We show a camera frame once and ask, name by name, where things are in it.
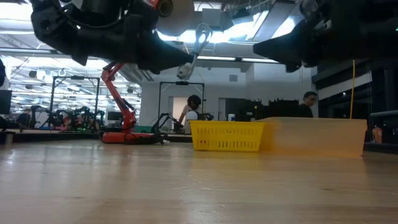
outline dark hair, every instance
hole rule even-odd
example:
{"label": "dark hair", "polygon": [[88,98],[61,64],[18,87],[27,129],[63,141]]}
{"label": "dark hair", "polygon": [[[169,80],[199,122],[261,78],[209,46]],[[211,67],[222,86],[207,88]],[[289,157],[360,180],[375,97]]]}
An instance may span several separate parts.
{"label": "dark hair", "polygon": [[318,96],[317,93],[315,93],[314,91],[308,91],[304,94],[304,99],[306,99],[309,96]]}
{"label": "dark hair", "polygon": [[192,95],[188,98],[188,100],[187,100],[188,105],[190,105],[192,101],[194,102],[194,104],[196,104],[198,106],[201,105],[201,99],[197,95]]}

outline ceiling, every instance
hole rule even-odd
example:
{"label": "ceiling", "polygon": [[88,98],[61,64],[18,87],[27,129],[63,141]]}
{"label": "ceiling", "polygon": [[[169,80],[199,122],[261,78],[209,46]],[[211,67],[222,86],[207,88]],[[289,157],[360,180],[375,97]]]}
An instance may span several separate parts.
{"label": "ceiling", "polygon": [[[253,43],[289,33],[294,25],[302,19],[299,8],[294,2],[275,0],[195,2],[196,17],[201,15],[203,9],[208,8],[224,9],[233,14],[235,9],[251,6],[249,10],[254,14],[253,22],[232,26],[224,32],[214,30],[210,43],[203,49],[201,55],[261,58],[252,52]],[[74,75],[85,77],[85,79],[70,80],[67,78],[62,83],[57,81],[53,109],[88,106],[94,110],[97,81],[88,78],[99,78],[102,68],[108,62],[98,58],[89,58],[87,66],[83,67],[66,55],[59,53],[51,52],[49,55],[39,55],[21,50],[52,50],[52,48],[41,43],[33,34],[30,23],[32,11],[30,5],[4,4],[6,3],[0,3],[0,48],[13,50],[8,53],[0,51],[0,56],[6,64],[7,74],[11,78],[12,111],[20,112],[33,104],[50,107],[52,77],[60,75],[65,77]],[[193,30],[186,31],[180,37],[160,36],[164,41],[181,50],[191,52],[193,49],[195,41]],[[241,72],[246,72],[250,65],[251,63],[217,60],[199,60],[197,64],[199,67],[206,68],[240,68]],[[35,78],[29,76],[31,71],[37,71]],[[140,85],[142,82],[153,81],[152,76],[151,73],[137,69],[135,65],[126,65],[114,81],[120,94],[137,108],[138,113],[141,107]],[[132,88],[134,92],[128,93],[128,88]],[[100,110],[117,110],[108,95],[106,86],[100,81],[98,108]]]}

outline white cylinder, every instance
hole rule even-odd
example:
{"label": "white cylinder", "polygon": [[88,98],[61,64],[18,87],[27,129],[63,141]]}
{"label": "white cylinder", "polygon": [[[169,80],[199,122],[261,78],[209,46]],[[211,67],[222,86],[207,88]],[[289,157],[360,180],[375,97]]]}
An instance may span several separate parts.
{"label": "white cylinder", "polygon": [[235,114],[229,114],[228,121],[235,121]]}

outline metal frame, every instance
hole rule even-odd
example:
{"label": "metal frame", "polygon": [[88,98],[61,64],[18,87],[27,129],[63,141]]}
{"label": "metal frame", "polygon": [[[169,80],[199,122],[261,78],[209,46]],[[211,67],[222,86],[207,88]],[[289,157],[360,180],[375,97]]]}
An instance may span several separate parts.
{"label": "metal frame", "polygon": [[[176,84],[179,85],[179,83],[181,82],[160,82],[159,84],[159,104],[158,104],[158,108],[157,108],[157,119],[160,118],[160,103],[161,103],[161,97],[162,97],[162,85],[163,84]],[[205,84],[204,83],[190,83],[190,82],[186,82],[183,85],[201,85],[202,87],[202,93],[201,93],[201,100],[202,100],[202,107],[201,107],[201,113],[203,114],[204,112],[204,108],[205,108]]]}
{"label": "metal frame", "polygon": [[[62,78],[62,79],[70,78],[70,79],[73,79],[71,76],[69,76],[69,77],[67,77],[67,76],[65,76],[65,77],[54,76],[53,77],[52,89],[51,89],[50,111],[52,111],[53,104],[54,104],[54,91],[55,91],[55,87],[57,87],[57,85],[55,84],[55,81],[58,78]],[[84,79],[97,80],[97,92],[96,92],[96,97],[95,97],[95,112],[94,112],[96,114],[97,110],[98,110],[98,95],[100,93],[100,81],[101,81],[101,79],[100,78],[90,78],[90,77],[79,77],[79,80],[84,80]]]}

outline woman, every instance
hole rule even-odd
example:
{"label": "woman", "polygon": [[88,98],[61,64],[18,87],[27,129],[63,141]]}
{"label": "woman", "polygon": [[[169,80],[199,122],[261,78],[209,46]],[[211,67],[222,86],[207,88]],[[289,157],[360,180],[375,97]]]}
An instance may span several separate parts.
{"label": "woman", "polygon": [[198,113],[201,113],[201,99],[199,96],[192,95],[188,98],[187,100],[187,105],[184,106],[184,109],[182,110],[179,122],[180,124],[184,120],[184,117],[187,115],[189,111],[196,111]]}

